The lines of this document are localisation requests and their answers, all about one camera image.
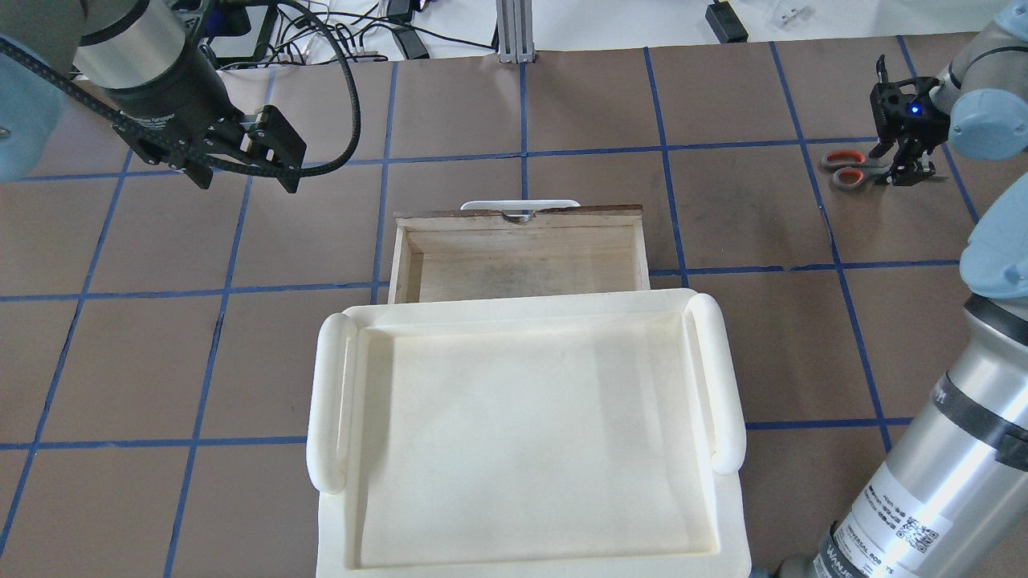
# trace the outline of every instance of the sticker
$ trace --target sticker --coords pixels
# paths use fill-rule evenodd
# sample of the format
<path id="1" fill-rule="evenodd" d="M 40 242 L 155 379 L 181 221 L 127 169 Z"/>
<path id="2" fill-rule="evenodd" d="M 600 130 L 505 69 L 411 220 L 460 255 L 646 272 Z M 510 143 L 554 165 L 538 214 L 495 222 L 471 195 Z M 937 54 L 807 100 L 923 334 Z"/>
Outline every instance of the sticker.
<path id="1" fill-rule="evenodd" d="M 952 521 L 926 507 L 882 464 L 835 538 L 869 578 L 917 578 L 910 571 L 921 566 L 952 527 Z"/>
<path id="2" fill-rule="evenodd" d="M 824 563 L 821 562 L 821 554 L 814 557 L 814 573 L 817 574 L 817 578 L 832 578 L 829 570 L 824 568 Z"/>
<path id="3" fill-rule="evenodd" d="M 843 555 L 868 578 L 918 578 L 897 564 L 887 564 L 885 552 L 854 522 L 852 512 L 836 529 L 835 539 Z"/>

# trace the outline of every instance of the qr code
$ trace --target qr code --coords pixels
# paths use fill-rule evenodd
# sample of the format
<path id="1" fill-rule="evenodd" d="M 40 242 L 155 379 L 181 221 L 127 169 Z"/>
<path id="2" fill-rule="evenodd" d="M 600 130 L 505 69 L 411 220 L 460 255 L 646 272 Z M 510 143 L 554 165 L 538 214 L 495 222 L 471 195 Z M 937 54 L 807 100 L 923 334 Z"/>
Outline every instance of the qr code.
<path id="1" fill-rule="evenodd" d="M 923 526 L 917 519 L 909 517 L 907 522 L 896 530 L 896 536 L 906 540 L 912 548 L 923 554 L 939 538 L 939 533 Z"/>

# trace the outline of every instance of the scissors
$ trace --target scissors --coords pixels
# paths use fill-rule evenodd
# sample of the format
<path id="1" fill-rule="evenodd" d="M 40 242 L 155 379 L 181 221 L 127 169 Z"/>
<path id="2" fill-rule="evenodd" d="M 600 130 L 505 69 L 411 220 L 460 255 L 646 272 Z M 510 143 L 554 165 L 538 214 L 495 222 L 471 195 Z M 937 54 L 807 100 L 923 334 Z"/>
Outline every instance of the scissors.
<path id="1" fill-rule="evenodd" d="M 889 172 L 889 166 L 878 158 L 868 158 L 858 150 L 834 150 L 821 157 L 821 167 L 832 173 L 832 186 L 846 192 L 857 190 L 870 180 Z M 932 175 L 932 179 L 945 179 Z"/>

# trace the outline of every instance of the wooden drawer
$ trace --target wooden drawer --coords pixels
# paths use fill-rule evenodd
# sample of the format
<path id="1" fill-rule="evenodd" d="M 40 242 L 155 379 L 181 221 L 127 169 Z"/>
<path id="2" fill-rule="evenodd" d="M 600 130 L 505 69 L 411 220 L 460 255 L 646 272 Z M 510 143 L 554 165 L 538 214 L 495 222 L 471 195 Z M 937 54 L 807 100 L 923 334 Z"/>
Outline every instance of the wooden drawer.
<path id="1" fill-rule="evenodd" d="M 642 207 L 397 214 L 389 302 L 650 288 Z"/>

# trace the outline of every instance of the power adapter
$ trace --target power adapter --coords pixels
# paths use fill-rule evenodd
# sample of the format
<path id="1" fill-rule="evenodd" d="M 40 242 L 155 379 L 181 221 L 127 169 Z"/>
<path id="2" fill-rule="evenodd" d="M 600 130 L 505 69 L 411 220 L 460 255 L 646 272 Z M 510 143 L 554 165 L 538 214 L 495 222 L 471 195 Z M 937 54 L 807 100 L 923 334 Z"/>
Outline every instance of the power adapter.
<path id="1" fill-rule="evenodd" d="M 746 38 L 749 38 L 746 28 L 742 26 L 739 16 L 728 2 L 713 0 L 713 3 L 707 6 L 706 19 L 722 44 L 745 42 Z"/>

